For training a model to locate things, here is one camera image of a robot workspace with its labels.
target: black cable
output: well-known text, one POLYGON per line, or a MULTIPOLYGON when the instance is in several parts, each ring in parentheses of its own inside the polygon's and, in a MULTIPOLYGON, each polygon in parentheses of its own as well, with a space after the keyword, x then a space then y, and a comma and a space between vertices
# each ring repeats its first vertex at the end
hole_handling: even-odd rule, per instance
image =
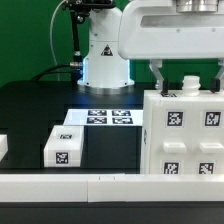
POLYGON ((59 69, 59 68, 68 68, 68 67, 70 67, 69 64, 62 64, 62 65, 54 66, 54 67, 52 67, 52 68, 49 68, 49 69, 47 69, 47 70, 41 72, 40 74, 38 74, 38 75, 36 75, 36 76, 34 76, 34 77, 31 79, 31 81, 38 81, 38 80, 41 79, 44 75, 46 75, 46 74, 48 74, 48 73, 50 73, 50 72, 52 72, 52 71, 54 71, 54 70, 57 70, 57 69, 59 69))

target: white box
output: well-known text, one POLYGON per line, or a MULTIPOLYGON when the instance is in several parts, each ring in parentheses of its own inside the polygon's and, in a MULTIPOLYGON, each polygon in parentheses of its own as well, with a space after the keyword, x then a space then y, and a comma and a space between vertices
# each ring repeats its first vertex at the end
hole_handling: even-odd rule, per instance
POLYGON ((79 167, 83 141, 83 126, 54 126, 44 148, 44 166, 79 167))
POLYGON ((146 91, 142 174, 224 174, 224 93, 146 91))
POLYGON ((0 135, 0 161, 8 152, 7 135, 0 135))

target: white block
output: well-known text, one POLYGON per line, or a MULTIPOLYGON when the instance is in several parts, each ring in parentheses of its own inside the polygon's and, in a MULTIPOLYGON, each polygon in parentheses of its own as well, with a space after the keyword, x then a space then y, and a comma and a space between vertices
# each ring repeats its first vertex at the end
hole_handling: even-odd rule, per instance
POLYGON ((93 176, 88 181, 88 201, 126 201, 125 175, 93 176))
POLYGON ((127 202, 224 201, 223 175, 126 175, 127 202))
POLYGON ((182 142, 164 142, 163 149, 166 153, 186 153, 187 148, 182 142))
POLYGON ((87 202, 88 175, 0 175, 0 202, 87 202))
POLYGON ((7 135, 0 135, 0 161, 8 152, 7 135))
POLYGON ((224 153, 224 146, 220 143, 200 143, 203 153, 224 153))
POLYGON ((83 141, 83 126, 54 126, 44 148, 44 166, 80 166, 83 141))

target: black tabletop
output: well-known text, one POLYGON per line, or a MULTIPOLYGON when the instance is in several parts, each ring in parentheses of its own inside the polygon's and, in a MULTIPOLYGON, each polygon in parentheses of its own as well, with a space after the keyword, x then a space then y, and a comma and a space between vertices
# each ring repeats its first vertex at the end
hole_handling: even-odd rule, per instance
MULTIPOLYGON (((44 168, 43 149, 68 109, 142 109, 144 89, 152 87, 137 84, 129 94, 100 96, 79 92, 69 82, 5 85, 0 89, 0 134, 7 134, 9 151, 0 172, 139 173, 141 127, 86 127, 80 168, 44 168)), ((223 220, 223 202, 0 203, 1 224, 214 224, 223 220)))

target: white cube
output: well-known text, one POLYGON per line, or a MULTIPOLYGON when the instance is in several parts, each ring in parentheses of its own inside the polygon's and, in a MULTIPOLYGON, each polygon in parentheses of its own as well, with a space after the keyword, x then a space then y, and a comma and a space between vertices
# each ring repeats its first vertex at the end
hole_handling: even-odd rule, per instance
POLYGON ((0 135, 0 161, 8 152, 7 135, 0 135))
POLYGON ((79 167, 84 126, 54 126, 44 148, 45 167, 79 167))

